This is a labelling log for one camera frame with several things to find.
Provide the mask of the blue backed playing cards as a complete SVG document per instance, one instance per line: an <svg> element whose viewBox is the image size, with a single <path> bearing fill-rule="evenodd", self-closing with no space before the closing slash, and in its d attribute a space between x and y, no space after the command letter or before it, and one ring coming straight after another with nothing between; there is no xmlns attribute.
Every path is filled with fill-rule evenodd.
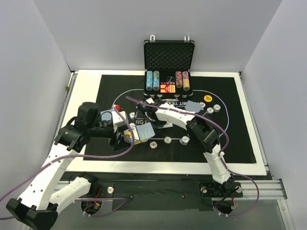
<svg viewBox="0 0 307 230"><path fill-rule="evenodd" d="M136 131L140 140L150 139L155 136L155 131L151 123L136 126Z"/></svg>

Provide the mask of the dealt cards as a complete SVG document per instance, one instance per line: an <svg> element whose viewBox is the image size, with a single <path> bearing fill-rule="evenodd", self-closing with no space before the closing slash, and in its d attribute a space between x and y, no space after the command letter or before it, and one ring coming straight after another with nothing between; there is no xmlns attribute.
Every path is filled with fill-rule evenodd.
<svg viewBox="0 0 307 230"><path fill-rule="evenodd" d="M203 107L201 104L197 103L197 102L193 102L193 101L187 101L186 105L185 105L185 110L189 111L189 112L200 112L203 110Z"/></svg>
<svg viewBox="0 0 307 230"><path fill-rule="evenodd" d="M103 111L101 112L101 121L105 123L111 123L113 120L111 111Z"/></svg>

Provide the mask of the red poker chip stack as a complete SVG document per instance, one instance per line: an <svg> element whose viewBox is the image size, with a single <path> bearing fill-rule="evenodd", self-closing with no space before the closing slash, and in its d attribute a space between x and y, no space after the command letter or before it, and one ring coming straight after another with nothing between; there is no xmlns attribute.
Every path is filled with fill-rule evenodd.
<svg viewBox="0 0 307 230"><path fill-rule="evenodd" d="M150 148L155 149L157 147L157 143L155 141L152 141L150 143Z"/></svg>

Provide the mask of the grey poker chip stack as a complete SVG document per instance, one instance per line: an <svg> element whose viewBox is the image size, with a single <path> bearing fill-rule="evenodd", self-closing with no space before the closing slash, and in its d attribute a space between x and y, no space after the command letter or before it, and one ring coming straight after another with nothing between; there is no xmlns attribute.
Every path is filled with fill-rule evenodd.
<svg viewBox="0 0 307 230"><path fill-rule="evenodd" d="M164 138L164 142L165 142L166 144L170 144L170 143L172 142L172 138L171 138L171 137L165 137L165 138Z"/></svg>

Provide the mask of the blue poker chip stack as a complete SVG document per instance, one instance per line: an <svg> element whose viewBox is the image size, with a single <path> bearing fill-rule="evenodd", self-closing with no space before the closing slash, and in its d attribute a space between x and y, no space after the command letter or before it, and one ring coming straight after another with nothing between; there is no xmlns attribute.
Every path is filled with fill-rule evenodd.
<svg viewBox="0 0 307 230"><path fill-rule="evenodd" d="M188 145L189 141L190 141L190 138L188 136L183 136L179 140L180 144L183 145L183 146Z"/></svg>

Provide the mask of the yellow big blind button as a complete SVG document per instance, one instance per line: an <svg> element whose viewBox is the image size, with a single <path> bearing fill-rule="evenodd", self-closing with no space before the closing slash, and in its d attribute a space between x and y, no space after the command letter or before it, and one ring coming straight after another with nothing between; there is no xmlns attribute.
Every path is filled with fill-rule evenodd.
<svg viewBox="0 0 307 230"><path fill-rule="evenodd" d="M203 99L205 102L209 103L213 100L213 97L211 95L205 95Z"/></svg>

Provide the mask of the grey chips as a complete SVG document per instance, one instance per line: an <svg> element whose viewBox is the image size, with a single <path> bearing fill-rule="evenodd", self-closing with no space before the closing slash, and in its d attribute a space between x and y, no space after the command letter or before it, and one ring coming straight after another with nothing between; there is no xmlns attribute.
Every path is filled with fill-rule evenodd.
<svg viewBox="0 0 307 230"><path fill-rule="evenodd" d="M213 110L214 110L215 112L219 112L219 111L221 110L221 106L218 105L218 104L215 104L215 105L213 106Z"/></svg>

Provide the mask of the blue playing card deck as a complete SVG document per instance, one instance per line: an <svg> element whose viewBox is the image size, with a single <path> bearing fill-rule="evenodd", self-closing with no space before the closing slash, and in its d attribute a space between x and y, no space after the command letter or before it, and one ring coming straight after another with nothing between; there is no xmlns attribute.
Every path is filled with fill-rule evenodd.
<svg viewBox="0 0 307 230"><path fill-rule="evenodd" d="M132 143L132 135L134 135L134 144L137 145L137 144L140 144L142 142L142 140L140 139L138 133L137 133L137 130L136 129L133 129L132 132L130 132L128 129L125 130L123 132L124 134L124 141L126 143L129 143L131 144Z"/></svg>

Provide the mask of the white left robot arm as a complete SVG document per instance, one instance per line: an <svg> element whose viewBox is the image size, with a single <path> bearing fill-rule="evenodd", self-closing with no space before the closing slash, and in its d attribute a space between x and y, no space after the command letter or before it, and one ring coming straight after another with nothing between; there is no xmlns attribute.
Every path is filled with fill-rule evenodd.
<svg viewBox="0 0 307 230"><path fill-rule="evenodd" d="M17 199L8 201L6 208L13 218L35 230L49 230L59 213L82 196L92 205L102 201L98 178L86 172L59 191L53 190L72 160L82 156L82 148L92 137L115 137L121 123L126 125L132 137L135 136L125 112L114 106L108 113L111 114L112 123L105 125L98 104L84 102L79 107L77 116L59 130L54 140L55 147L44 165L29 178L31 184Z"/></svg>

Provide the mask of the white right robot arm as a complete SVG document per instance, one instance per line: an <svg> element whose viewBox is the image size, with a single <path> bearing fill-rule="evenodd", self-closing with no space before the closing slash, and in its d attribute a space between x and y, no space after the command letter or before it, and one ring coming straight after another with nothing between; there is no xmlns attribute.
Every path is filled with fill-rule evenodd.
<svg viewBox="0 0 307 230"><path fill-rule="evenodd" d="M158 101L138 101L138 110L154 124L161 127L162 123L171 123L188 131L189 136L198 142L203 155L211 169L215 192L220 196L227 195L232 186L228 179L231 177L225 161L220 142L223 131L214 123L206 112L187 112L173 107L168 103Z"/></svg>

